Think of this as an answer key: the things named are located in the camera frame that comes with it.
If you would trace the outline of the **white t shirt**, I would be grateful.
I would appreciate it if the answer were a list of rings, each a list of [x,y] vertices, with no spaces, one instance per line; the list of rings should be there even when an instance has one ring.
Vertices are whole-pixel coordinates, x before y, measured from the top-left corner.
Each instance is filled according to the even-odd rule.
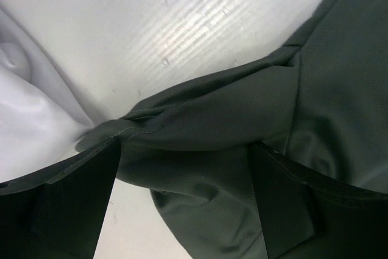
[[[1,12],[1,182],[61,161],[92,127],[45,53]]]

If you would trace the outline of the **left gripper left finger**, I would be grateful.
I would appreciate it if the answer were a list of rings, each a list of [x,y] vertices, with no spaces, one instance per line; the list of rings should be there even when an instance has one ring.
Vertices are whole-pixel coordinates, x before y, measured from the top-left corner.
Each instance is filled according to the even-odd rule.
[[[1,258],[93,258],[120,154],[112,138],[1,183]]]

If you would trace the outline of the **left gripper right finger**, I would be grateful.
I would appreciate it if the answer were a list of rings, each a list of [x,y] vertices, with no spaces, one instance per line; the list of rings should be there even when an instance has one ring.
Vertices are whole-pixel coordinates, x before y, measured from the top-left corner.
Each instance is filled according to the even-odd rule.
[[[387,195],[334,180],[263,143],[248,149],[269,258],[386,258]]]

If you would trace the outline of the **grey green t shirt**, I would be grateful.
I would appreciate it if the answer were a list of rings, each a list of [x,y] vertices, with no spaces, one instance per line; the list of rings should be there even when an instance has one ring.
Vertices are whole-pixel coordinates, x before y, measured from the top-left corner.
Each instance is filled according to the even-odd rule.
[[[118,178],[150,189],[193,258],[269,258],[248,149],[387,195],[387,0],[323,0],[280,48],[193,79],[102,123]]]

